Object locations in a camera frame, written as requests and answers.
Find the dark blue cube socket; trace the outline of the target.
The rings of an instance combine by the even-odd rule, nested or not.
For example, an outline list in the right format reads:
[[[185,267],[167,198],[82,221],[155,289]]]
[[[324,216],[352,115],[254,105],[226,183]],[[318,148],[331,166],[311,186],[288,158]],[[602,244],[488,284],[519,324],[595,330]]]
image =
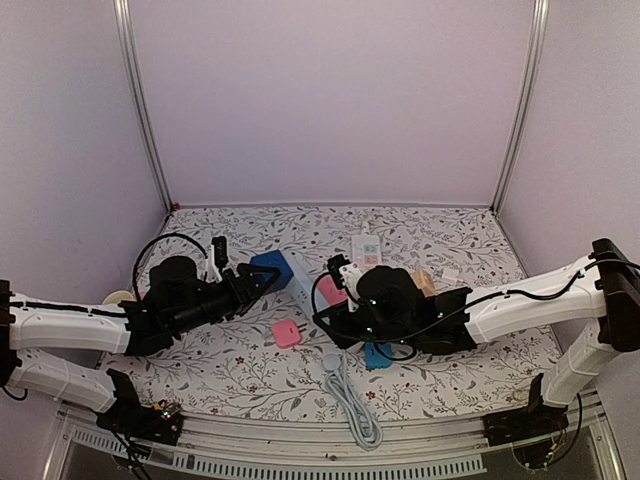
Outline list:
[[[255,255],[250,264],[259,269],[254,278],[259,287],[264,287],[265,294],[285,289],[293,278],[292,269],[280,250]]]

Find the pink triangular socket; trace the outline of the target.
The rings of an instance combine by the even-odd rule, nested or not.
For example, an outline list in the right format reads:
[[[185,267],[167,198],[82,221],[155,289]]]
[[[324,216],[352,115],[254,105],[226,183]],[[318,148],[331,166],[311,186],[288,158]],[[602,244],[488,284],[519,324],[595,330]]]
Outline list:
[[[337,288],[330,275],[324,276],[318,282],[317,290],[329,306],[338,305],[348,300],[346,291]]]

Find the grey-blue power strip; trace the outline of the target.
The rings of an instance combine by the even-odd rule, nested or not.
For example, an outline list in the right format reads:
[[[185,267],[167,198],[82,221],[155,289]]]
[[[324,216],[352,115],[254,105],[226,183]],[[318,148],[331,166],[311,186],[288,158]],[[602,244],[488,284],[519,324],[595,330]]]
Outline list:
[[[289,256],[288,263],[293,272],[291,280],[291,294],[300,309],[309,317],[313,314],[311,301],[311,289],[313,282],[306,270],[299,264],[293,255]]]

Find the cyan square adapter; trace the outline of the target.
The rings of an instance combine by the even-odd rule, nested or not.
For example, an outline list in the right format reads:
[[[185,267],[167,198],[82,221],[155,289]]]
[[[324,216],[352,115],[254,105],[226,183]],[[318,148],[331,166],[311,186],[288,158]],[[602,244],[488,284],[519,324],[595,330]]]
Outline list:
[[[392,346],[388,343],[367,342],[364,345],[365,364],[369,370],[388,369],[392,365]]]

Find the small pink adapter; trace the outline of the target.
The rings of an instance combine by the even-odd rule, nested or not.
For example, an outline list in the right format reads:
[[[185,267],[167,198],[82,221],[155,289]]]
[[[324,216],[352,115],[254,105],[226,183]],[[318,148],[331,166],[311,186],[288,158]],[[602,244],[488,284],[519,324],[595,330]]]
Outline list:
[[[280,349],[289,349],[302,342],[302,335],[298,325],[293,320],[283,320],[272,327],[275,344]]]

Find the white power strip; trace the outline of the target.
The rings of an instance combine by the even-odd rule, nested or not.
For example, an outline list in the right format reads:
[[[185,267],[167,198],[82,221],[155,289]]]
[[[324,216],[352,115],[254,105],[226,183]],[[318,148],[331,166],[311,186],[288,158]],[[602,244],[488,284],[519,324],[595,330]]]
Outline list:
[[[351,253],[354,263],[361,269],[369,270],[382,264],[380,238],[371,233],[367,222],[351,237]]]

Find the beige cube socket plug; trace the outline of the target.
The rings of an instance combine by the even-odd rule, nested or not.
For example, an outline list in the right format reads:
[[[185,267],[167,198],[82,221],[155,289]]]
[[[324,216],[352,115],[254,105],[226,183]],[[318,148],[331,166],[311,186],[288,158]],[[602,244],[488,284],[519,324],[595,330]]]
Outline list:
[[[432,297],[437,294],[433,279],[424,270],[418,270],[411,274],[416,287],[422,291],[425,297]]]

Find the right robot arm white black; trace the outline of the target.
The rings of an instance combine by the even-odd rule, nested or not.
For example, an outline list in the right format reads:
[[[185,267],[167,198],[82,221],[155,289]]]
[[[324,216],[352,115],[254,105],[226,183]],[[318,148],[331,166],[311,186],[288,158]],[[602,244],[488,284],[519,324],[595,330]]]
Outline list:
[[[493,287],[459,287],[427,296],[402,268],[368,271],[342,255],[327,273],[347,294],[312,320],[341,349],[357,343],[402,344],[431,355],[472,350],[516,331],[584,319],[586,325],[558,364],[530,387],[531,403],[517,427],[537,436],[584,385],[622,353],[639,348],[639,266],[614,242],[554,271]]]

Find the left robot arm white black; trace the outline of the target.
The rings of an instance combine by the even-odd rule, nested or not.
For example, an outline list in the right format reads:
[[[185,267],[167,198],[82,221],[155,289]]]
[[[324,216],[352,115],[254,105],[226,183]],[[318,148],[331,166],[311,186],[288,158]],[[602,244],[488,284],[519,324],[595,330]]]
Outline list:
[[[172,256],[150,270],[142,299],[110,305],[46,302],[14,293],[9,281],[2,281],[1,384],[38,390],[98,413],[108,410],[126,433],[141,433],[149,423],[146,408],[129,396],[117,397],[126,376],[114,380],[41,350],[153,355],[206,323],[244,315],[281,276],[276,267],[246,263],[221,271],[213,260],[207,274],[199,278],[191,258]]]

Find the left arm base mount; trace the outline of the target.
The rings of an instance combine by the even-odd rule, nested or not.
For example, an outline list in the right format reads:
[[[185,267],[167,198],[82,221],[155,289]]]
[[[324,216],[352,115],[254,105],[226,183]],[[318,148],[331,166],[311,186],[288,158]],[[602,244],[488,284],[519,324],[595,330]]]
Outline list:
[[[125,437],[176,446],[184,423],[182,406],[167,400],[144,406],[126,374],[114,369],[106,374],[115,387],[115,402],[96,414],[97,426]]]

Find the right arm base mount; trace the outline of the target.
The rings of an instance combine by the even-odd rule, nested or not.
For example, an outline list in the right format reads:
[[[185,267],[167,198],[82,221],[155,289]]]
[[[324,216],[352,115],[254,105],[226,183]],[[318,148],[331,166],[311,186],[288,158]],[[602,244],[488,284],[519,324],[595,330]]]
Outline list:
[[[482,417],[483,435],[490,446],[551,434],[569,425],[567,405],[553,407],[544,403],[542,381],[542,373],[532,380],[528,403],[524,407],[494,412]]]

